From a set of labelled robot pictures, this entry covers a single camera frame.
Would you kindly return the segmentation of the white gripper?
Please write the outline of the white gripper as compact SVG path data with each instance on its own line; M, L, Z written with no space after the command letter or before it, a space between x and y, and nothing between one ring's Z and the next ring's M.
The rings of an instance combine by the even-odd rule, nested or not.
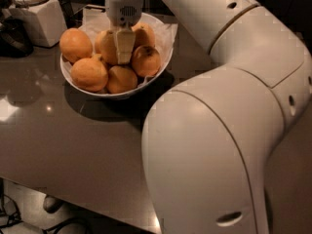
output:
M116 56L119 64L131 60L136 35L128 27L134 26L141 18L143 0L105 0L107 16L110 20L109 30L114 32Z

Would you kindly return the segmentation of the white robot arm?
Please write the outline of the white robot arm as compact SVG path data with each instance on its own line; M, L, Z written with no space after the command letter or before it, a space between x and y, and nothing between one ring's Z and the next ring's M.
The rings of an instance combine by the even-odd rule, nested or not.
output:
M311 56L255 0L162 0L210 71L146 116L142 162L162 234L269 234L264 169L311 97Z

